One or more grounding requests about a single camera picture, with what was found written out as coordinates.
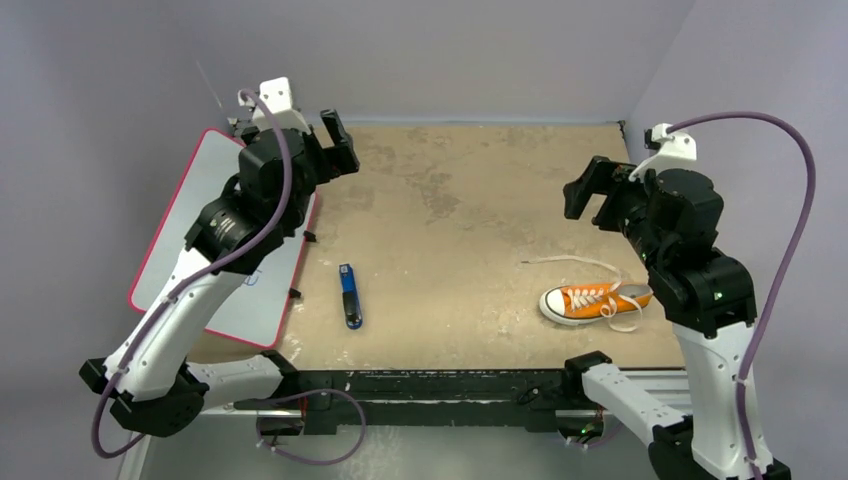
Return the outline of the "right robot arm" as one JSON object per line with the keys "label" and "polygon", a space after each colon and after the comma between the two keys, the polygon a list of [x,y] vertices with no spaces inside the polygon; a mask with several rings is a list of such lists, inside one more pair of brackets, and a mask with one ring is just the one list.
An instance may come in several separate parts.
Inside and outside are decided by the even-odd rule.
{"label": "right robot arm", "polygon": [[638,254],[655,299],[683,353],[691,410],[659,402],[595,351],[565,362],[561,392],[576,407],[594,402],[647,447],[661,479],[787,479],[788,466],[768,449],[753,413],[744,355],[755,333],[754,286],[748,270],[716,248],[722,197],[695,171],[648,171],[602,156],[563,189],[564,214],[579,218],[593,195],[604,199],[593,224],[621,233]]}

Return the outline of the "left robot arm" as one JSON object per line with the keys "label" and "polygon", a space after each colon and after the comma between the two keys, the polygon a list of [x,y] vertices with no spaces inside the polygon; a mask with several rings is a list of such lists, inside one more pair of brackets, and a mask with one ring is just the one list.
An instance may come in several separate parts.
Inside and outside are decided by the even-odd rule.
{"label": "left robot arm", "polygon": [[351,135],[334,110],[321,114],[330,136],[312,129],[252,127],[239,170],[189,228],[169,281],[130,337],[111,355],[86,361],[79,374],[124,429],[171,436],[202,411],[248,400],[284,409],[298,382],[280,354],[242,361],[192,363],[187,356],[225,301],[263,260],[308,221],[316,188],[358,171]]}

